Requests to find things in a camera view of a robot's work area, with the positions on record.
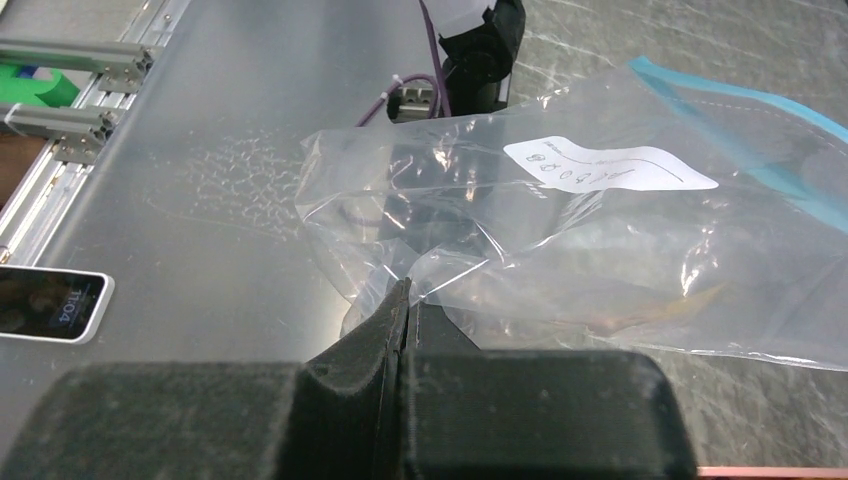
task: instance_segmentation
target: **metal bracket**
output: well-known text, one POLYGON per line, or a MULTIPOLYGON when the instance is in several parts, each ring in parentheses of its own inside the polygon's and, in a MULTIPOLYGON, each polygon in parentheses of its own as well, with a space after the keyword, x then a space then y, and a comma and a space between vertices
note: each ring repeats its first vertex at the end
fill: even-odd
POLYGON ((0 38, 0 63, 99 73, 101 91, 136 93, 161 50, 161 47, 121 42, 0 38))
POLYGON ((14 133, 57 138, 54 159, 91 165, 120 121, 125 110, 118 108, 49 108, 0 104, 3 127, 14 133))

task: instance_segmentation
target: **phone screen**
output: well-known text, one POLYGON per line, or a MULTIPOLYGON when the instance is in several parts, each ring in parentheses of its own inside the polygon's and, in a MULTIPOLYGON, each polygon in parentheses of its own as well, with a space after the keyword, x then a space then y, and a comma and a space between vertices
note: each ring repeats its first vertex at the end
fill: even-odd
POLYGON ((76 340, 105 288, 99 275, 0 267, 0 333, 76 340))

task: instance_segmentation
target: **white paper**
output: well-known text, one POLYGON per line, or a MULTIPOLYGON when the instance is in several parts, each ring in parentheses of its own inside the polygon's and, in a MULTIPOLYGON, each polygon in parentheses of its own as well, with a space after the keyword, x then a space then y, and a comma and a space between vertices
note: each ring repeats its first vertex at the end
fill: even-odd
POLYGON ((709 190, 718 186, 715 180, 655 147, 592 150, 564 137, 546 137, 507 145, 504 152, 544 186, 570 193, 608 188, 709 190))

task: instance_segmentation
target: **gray floor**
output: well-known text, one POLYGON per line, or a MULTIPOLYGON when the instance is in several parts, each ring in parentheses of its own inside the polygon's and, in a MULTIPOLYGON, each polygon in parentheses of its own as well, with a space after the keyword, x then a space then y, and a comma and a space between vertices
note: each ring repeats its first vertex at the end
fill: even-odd
MULTIPOLYGON (((0 35, 108 40, 141 0, 11 0, 0 35)), ((525 0, 514 99, 647 55, 785 95, 848 124, 843 0, 525 0)), ((676 385, 706 465, 848 465, 848 375, 650 352, 676 385)))

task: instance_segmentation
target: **blue strip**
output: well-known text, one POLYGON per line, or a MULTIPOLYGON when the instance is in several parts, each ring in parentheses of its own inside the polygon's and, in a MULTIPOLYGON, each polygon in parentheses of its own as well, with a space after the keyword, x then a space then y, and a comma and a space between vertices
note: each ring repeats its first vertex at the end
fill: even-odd
POLYGON ((781 97, 780 95, 737 87, 736 85, 728 85, 726 83, 714 82, 695 75, 689 75, 688 73, 676 72, 674 70, 654 65, 647 57, 634 58, 628 63, 628 66, 630 66, 630 68, 636 73, 655 77, 666 83, 671 83, 680 87, 759 100, 773 107, 777 107, 786 113, 791 113, 792 115, 795 115, 796 117, 799 117, 839 138, 843 142, 848 143, 848 128, 843 127, 809 107, 789 100, 788 98, 781 97))
POLYGON ((687 117, 696 124, 699 130, 714 144, 722 147, 728 157, 736 161, 746 174, 752 176, 763 185, 784 194, 789 202, 822 223, 839 229, 843 233, 848 233, 848 209, 842 205, 842 202, 834 198, 829 198, 827 195, 805 185, 792 172, 787 171, 779 165, 770 163, 768 158, 763 158, 761 154, 751 150, 732 135, 728 134, 728 132, 715 126, 708 117, 692 106, 691 103, 681 98, 670 84, 759 100, 787 113, 796 115, 833 134, 846 143, 848 143, 848 129, 845 129, 845 127, 842 127, 820 113, 777 95, 713 82, 694 75, 668 70, 654 65, 645 57, 632 60, 629 65, 642 81, 666 102, 669 109, 678 115, 687 117))

